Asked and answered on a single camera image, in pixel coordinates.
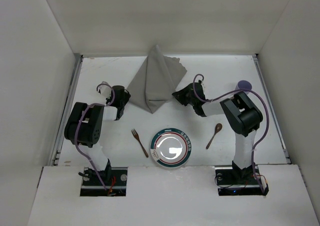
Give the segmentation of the grey cloth napkin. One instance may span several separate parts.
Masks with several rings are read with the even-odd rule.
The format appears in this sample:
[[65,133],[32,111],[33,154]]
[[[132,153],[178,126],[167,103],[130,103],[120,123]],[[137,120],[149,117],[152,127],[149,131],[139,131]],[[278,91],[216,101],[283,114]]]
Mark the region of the grey cloth napkin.
[[127,87],[129,102],[153,114],[172,98],[186,73],[179,58],[163,55],[155,45]]

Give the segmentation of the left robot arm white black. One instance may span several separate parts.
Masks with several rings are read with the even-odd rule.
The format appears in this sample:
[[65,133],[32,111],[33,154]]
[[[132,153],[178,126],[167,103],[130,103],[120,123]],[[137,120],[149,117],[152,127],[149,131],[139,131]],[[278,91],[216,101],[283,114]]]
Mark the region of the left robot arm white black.
[[81,176],[98,180],[106,187],[111,177],[111,163],[99,143],[103,122],[118,121],[130,100],[129,91],[121,85],[110,86],[103,81],[96,91],[105,97],[104,103],[76,102],[64,128],[64,137],[89,162]]

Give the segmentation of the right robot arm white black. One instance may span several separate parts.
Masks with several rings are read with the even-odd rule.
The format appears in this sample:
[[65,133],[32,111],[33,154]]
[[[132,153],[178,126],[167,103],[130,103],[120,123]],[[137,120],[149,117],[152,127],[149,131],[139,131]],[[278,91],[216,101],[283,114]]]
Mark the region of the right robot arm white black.
[[[255,141],[264,116],[255,103],[249,98],[255,95],[265,110],[266,129],[262,137]],[[232,160],[231,177],[234,181],[243,181],[249,177],[258,180],[254,153],[257,145],[265,138],[269,129],[270,118],[267,106],[261,96],[251,88],[237,87],[214,99],[207,99],[203,82],[192,82],[185,88],[172,93],[182,105],[191,105],[200,117],[224,114],[235,133],[235,155]]]

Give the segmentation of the brown wooden fork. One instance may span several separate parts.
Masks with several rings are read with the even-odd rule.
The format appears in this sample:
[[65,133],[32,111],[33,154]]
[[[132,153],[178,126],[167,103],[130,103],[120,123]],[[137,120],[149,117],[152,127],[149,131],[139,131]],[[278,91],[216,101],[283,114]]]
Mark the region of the brown wooden fork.
[[136,131],[135,129],[132,129],[132,130],[131,130],[131,133],[132,133],[133,137],[134,137],[134,138],[138,141],[138,143],[140,144],[141,149],[142,149],[145,157],[148,158],[149,155],[148,155],[146,149],[144,148],[144,146],[142,145],[141,140],[140,140],[140,137],[139,137],[137,131]]

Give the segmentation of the brown wooden spoon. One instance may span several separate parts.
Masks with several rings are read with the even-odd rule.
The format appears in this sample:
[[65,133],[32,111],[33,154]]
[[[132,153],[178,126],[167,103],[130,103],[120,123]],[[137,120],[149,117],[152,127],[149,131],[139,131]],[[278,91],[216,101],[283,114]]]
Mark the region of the brown wooden spoon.
[[214,137],[222,130],[222,128],[223,128],[223,125],[222,125],[221,123],[218,123],[218,124],[215,126],[214,134],[213,134],[213,136],[211,137],[210,141],[208,142],[208,144],[207,144],[206,147],[205,147],[206,150],[209,149],[209,147],[210,147],[210,145],[211,145]]

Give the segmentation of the lilac plastic cup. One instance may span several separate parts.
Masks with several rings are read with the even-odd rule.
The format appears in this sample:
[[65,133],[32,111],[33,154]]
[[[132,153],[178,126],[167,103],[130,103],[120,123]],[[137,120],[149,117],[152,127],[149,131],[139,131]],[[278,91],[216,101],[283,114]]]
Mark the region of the lilac plastic cup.
[[252,88],[253,88],[252,84],[246,80],[238,81],[238,83],[235,86],[236,90],[240,90],[240,89],[252,90]]

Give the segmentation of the white plate green red rim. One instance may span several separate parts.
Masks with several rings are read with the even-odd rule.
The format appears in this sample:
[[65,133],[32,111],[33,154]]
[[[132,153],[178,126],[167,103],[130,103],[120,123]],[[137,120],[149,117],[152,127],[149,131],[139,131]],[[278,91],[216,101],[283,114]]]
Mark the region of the white plate green red rim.
[[183,131],[165,128],[153,136],[149,149],[158,165],[175,169],[187,163],[192,152],[192,143]]

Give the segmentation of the right aluminium table rail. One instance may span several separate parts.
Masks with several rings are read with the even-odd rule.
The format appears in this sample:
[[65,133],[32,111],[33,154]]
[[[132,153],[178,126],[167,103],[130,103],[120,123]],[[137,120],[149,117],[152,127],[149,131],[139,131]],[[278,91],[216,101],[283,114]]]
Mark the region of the right aluminium table rail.
[[263,74],[262,74],[262,71],[261,71],[261,67],[260,67],[259,59],[258,59],[258,54],[254,54],[253,55],[253,61],[254,61],[254,64],[255,64],[255,67],[256,67],[260,82],[262,84],[262,87],[263,87],[263,90],[264,90],[264,94],[265,94],[266,99],[267,99],[267,103],[268,103],[268,106],[269,106],[269,111],[270,111],[270,114],[271,114],[271,116],[273,118],[273,124],[275,125],[275,128],[277,130],[277,134],[278,134],[278,137],[279,137],[280,142],[281,142],[281,146],[282,146],[282,150],[283,150],[284,156],[286,158],[286,162],[287,162],[287,164],[292,164],[292,161],[291,161],[291,158],[289,156],[286,144],[284,142],[283,135],[281,133],[281,129],[280,129],[280,126],[279,126],[279,123],[278,123],[278,119],[277,119],[277,116],[275,114],[275,110],[274,110],[274,107],[273,107],[273,104],[272,104],[272,101],[271,101],[271,98],[270,98],[270,95],[269,95],[269,92],[268,92],[268,89],[267,89]]

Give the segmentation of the aluminium table rail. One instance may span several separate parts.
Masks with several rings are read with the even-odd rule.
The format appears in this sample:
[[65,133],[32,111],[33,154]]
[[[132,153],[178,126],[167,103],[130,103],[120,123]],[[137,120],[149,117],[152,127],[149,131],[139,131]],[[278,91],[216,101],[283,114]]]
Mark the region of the aluminium table rail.
[[258,59],[258,54],[254,54],[253,55],[253,61],[254,61],[254,64],[255,64],[255,67],[256,67],[260,82],[262,84],[262,87],[263,87],[263,90],[264,90],[264,94],[265,94],[266,99],[267,99],[267,103],[268,103],[268,106],[269,106],[269,111],[270,111],[270,114],[271,114],[271,116],[273,118],[273,124],[275,125],[275,128],[277,130],[277,134],[278,134],[278,137],[279,137],[280,142],[281,142],[281,146],[282,146],[282,150],[283,150],[284,156],[286,158],[286,162],[287,162],[287,164],[292,164],[292,161],[291,161],[291,158],[289,156],[286,144],[284,142],[283,135],[281,133],[281,129],[280,129],[280,126],[279,126],[279,123],[278,123],[278,119],[277,119],[277,116],[275,114],[275,110],[274,110],[274,107],[273,107],[273,104],[272,104],[272,101],[271,101],[271,98],[270,98],[270,95],[269,95],[269,92],[268,92],[268,89],[267,89],[263,74],[262,74],[262,71],[261,71],[261,67],[260,67],[259,59]]
[[57,132],[54,144],[52,146],[50,156],[48,158],[48,162],[47,162],[48,166],[57,166],[58,164],[56,161],[58,160],[58,157],[61,153],[61,148],[63,146],[65,125],[67,123],[69,114],[72,109],[72,103],[74,100],[76,87],[77,87],[77,83],[78,83],[80,72],[81,72],[83,55],[81,55],[80,53],[74,53],[74,57],[75,57],[75,64],[73,67],[73,72],[70,79],[62,116],[60,119],[58,132]]

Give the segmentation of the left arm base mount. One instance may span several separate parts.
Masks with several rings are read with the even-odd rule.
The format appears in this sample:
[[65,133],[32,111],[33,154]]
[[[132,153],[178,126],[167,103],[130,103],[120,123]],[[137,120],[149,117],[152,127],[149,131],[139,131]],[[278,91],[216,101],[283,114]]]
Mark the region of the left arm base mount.
[[80,196],[126,196],[128,168],[113,167],[108,172],[100,171],[99,173],[104,185],[93,169],[85,168],[83,172],[78,173],[82,177]]

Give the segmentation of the left aluminium table rail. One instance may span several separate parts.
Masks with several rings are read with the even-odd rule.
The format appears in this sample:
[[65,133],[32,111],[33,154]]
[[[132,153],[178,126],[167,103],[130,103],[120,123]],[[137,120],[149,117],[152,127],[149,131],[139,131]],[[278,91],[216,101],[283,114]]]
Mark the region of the left aluminium table rail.
[[58,132],[57,132],[54,144],[52,146],[50,156],[48,158],[48,162],[47,162],[48,166],[57,166],[58,164],[56,161],[58,160],[58,157],[61,153],[61,148],[63,146],[65,125],[67,123],[69,114],[72,109],[72,103],[74,100],[76,87],[77,87],[77,83],[78,83],[80,72],[81,72],[83,55],[81,55],[80,53],[74,53],[74,57],[75,57],[75,64],[73,67],[73,72],[70,79],[62,116],[60,119]]

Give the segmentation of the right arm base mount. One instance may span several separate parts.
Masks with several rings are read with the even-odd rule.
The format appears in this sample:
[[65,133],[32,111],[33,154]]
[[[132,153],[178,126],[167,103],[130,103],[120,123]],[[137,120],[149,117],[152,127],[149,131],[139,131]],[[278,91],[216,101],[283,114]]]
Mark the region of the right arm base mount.
[[266,196],[269,193],[269,184],[259,168],[255,168],[256,176],[249,169],[249,173],[240,177],[232,167],[216,167],[214,182],[219,196]]

